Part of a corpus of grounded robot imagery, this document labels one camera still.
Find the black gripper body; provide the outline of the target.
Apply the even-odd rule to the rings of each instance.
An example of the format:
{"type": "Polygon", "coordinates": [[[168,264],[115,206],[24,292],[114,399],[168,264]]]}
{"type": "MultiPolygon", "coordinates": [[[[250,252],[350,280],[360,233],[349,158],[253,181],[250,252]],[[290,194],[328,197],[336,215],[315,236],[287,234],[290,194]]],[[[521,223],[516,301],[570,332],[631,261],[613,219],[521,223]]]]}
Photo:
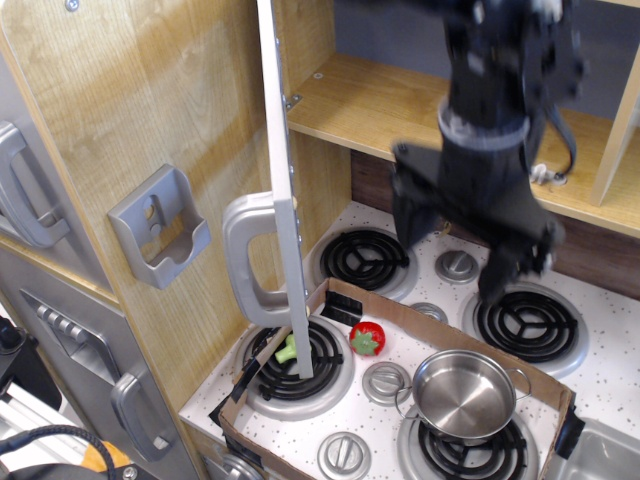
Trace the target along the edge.
{"type": "Polygon", "coordinates": [[[392,189],[401,185],[420,195],[440,218],[490,249],[534,247],[537,254],[529,273],[541,274],[551,267],[564,228],[534,198],[519,147],[477,151],[447,141],[436,150],[399,142],[392,152],[392,189]]]}

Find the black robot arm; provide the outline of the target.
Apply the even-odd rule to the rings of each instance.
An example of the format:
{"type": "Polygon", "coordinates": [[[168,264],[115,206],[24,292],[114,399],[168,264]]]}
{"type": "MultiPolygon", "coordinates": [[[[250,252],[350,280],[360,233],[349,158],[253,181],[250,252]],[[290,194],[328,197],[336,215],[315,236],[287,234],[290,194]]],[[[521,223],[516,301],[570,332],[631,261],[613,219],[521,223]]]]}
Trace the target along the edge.
{"type": "Polygon", "coordinates": [[[530,175],[547,126],[570,154],[575,138],[558,105],[585,73],[569,1],[413,1],[439,17],[451,64],[438,109],[439,150],[393,148],[392,212],[410,247],[445,219],[483,240],[490,255],[478,288],[497,303],[522,274],[542,273],[562,225],[535,199],[530,175]]]}

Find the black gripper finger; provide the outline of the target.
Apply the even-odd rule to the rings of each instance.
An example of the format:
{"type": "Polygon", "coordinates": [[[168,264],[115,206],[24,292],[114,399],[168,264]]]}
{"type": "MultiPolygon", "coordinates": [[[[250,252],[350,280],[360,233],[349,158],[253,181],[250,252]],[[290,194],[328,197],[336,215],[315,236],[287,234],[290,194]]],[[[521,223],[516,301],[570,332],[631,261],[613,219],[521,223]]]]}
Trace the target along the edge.
{"type": "Polygon", "coordinates": [[[393,186],[392,214],[398,241],[405,249],[431,233],[440,218],[431,203],[401,185],[393,186]]]}
{"type": "Polygon", "coordinates": [[[480,299],[495,304],[504,296],[506,287],[529,273],[535,264],[536,249],[492,248],[478,280],[480,299]]]}

